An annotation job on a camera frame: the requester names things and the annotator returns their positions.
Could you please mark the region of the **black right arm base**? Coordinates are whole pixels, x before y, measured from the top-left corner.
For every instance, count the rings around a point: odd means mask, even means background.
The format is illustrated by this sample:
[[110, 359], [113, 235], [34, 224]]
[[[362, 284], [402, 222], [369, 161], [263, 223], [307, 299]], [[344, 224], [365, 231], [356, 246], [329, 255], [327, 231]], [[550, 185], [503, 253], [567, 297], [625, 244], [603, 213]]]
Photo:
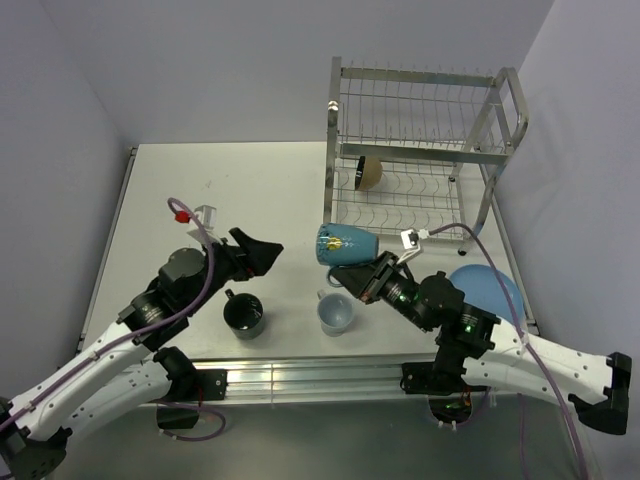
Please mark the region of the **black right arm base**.
[[467, 387], [460, 376], [434, 369], [433, 362], [406, 362], [401, 365], [400, 388], [408, 395], [447, 396]]

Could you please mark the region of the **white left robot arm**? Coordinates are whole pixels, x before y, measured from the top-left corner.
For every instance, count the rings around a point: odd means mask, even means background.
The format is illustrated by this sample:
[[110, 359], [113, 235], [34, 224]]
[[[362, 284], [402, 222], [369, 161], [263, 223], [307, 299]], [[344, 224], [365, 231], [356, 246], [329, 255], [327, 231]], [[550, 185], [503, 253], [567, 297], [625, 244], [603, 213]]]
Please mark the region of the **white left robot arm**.
[[267, 274], [284, 247], [241, 229], [173, 252], [144, 292], [80, 354], [32, 389], [1, 402], [1, 456], [13, 479], [42, 479], [80, 436], [155, 400], [196, 391], [192, 361], [169, 341], [229, 281]]

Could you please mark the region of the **black and tan bowl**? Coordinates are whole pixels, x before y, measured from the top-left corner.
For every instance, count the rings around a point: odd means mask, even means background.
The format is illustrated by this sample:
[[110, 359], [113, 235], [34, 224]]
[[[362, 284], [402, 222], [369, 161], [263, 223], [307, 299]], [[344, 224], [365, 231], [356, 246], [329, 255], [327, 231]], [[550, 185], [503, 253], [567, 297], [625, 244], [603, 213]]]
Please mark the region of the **black and tan bowl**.
[[354, 181], [356, 191], [367, 191], [375, 187], [381, 180], [383, 167], [381, 160], [374, 156], [360, 156]]

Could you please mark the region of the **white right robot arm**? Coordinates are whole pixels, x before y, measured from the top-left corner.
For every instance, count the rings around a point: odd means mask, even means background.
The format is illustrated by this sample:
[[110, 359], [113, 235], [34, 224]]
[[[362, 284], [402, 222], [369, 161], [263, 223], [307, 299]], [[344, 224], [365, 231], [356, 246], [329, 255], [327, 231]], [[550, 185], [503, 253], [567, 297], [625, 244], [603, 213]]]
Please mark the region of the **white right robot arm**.
[[445, 396], [496, 388], [565, 405], [593, 430], [626, 433], [629, 356], [522, 338], [507, 320], [466, 303], [444, 272], [416, 282], [390, 252], [369, 263], [332, 267], [329, 275], [364, 304], [383, 301], [419, 330], [437, 333], [434, 360], [403, 364], [405, 393]]

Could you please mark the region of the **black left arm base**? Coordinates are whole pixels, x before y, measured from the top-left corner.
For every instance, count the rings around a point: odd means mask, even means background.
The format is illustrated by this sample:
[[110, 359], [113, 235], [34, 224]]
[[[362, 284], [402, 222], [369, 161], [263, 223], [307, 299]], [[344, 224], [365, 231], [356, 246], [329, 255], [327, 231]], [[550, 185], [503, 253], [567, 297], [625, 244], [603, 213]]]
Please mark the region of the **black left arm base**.
[[226, 421], [214, 413], [208, 403], [225, 399], [227, 371], [225, 369], [196, 370], [172, 383], [156, 409], [156, 424], [160, 430], [175, 432], [192, 430], [211, 422], [220, 429]]

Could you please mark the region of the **light blue plate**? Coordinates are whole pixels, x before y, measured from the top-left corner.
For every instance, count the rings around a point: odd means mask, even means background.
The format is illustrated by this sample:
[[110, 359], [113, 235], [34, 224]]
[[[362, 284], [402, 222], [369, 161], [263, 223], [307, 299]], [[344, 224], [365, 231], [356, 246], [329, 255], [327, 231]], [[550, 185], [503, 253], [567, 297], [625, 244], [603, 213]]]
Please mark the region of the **light blue plate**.
[[448, 279], [453, 286], [464, 293], [464, 302], [476, 308], [490, 312], [515, 326], [519, 324], [525, 330], [526, 320], [524, 300], [513, 280], [501, 271], [500, 279], [514, 307], [513, 317], [509, 303], [493, 269], [488, 265], [468, 264], [454, 270]]

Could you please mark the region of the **dark green mug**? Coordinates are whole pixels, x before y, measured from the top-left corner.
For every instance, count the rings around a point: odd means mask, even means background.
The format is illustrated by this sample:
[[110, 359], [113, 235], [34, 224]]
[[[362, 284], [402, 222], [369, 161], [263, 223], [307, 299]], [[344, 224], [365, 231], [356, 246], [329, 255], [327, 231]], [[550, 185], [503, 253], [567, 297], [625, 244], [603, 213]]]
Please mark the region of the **dark green mug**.
[[223, 308], [223, 318], [239, 340], [252, 340], [262, 334], [266, 326], [264, 308], [261, 301], [250, 293], [225, 291], [227, 302]]

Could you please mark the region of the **aluminium mounting rail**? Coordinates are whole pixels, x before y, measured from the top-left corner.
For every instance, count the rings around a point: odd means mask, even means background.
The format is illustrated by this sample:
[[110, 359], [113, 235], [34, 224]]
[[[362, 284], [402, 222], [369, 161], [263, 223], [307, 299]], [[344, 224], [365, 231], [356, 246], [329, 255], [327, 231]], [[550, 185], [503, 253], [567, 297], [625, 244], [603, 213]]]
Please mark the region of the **aluminium mounting rail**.
[[192, 361], [176, 347], [163, 348], [144, 360], [125, 352], [108, 352], [98, 360], [77, 357], [58, 373], [46, 403], [70, 403], [74, 411], [90, 404], [123, 403], [131, 409], [161, 400], [173, 382], [196, 370], [225, 369], [225, 399], [230, 405], [290, 404], [394, 400], [400, 388], [401, 365], [386, 357], [307, 359], [286, 362]]

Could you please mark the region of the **pale blue mug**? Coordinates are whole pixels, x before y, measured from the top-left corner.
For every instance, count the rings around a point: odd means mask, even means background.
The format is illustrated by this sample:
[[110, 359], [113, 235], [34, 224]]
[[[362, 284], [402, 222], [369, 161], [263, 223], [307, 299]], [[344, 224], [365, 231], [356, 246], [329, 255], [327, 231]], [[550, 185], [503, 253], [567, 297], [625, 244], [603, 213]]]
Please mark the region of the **pale blue mug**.
[[317, 297], [317, 316], [322, 331], [331, 337], [345, 333], [355, 317], [352, 302], [343, 294], [324, 290], [319, 290]]

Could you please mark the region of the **blue mug white interior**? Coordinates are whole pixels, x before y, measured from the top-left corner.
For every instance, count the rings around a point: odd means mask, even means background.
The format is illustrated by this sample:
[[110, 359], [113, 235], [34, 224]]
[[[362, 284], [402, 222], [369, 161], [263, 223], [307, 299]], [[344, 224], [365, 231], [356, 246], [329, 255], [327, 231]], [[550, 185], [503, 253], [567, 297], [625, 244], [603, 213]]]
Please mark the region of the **blue mug white interior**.
[[327, 268], [371, 262], [379, 255], [379, 238], [355, 226], [324, 223], [317, 231], [315, 255]]

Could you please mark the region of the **steel two-tier dish rack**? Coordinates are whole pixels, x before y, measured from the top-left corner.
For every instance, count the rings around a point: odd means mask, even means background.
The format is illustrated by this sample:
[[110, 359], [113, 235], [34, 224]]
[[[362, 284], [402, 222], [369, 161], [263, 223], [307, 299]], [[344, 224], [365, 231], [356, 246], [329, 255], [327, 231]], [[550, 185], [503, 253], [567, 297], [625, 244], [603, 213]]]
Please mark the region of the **steel two-tier dish rack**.
[[[516, 69], [495, 74], [331, 62], [323, 219], [382, 236], [451, 230], [436, 240], [472, 247], [498, 180], [530, 121]], [[360, 156], [381, 160], [380, 182], [356, 191]]]

